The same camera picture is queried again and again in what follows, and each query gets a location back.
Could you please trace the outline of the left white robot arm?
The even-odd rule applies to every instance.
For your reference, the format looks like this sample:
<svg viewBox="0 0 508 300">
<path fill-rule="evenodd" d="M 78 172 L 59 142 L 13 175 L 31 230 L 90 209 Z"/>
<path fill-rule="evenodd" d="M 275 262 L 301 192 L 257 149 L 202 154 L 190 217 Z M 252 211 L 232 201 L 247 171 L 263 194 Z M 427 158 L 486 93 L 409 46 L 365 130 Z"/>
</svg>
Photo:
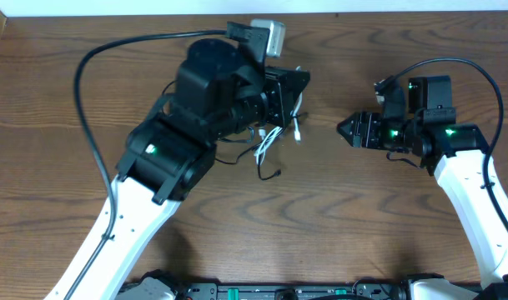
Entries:
<svg viewBox="0 0 508 300">
<path fill-rule="evenodd" d="M 254 42 L 193 43 L 175 90 L 128 135 L 108 199 L 51 299 L 112 299 L 153 235 L 214 165 L 217 143 L 252 123 L 288 126 L 305 70 L 269 67 Z"/>
</svg>

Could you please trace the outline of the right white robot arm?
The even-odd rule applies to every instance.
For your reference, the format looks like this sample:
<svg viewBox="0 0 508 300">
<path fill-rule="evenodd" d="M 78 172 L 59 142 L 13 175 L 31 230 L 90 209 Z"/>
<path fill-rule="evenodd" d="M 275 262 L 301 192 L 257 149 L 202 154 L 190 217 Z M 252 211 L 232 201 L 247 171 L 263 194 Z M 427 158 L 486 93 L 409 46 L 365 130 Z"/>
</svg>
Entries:
<svg viewBox="0 0 508 300">
<path fill-rule="evenodd" d="M 455 208 L 480 272 L 479 292 L 419 274 L 395 286 L 391 298 L 508 299 L 508 197 L 480 129 L 456 121 L 450 78 L 413 77 L 406 89 L 388 78 L 375 94 L 381 112 L 356 112 L 338 133 L 354 148 L 420 158 Z"/>
</svg>

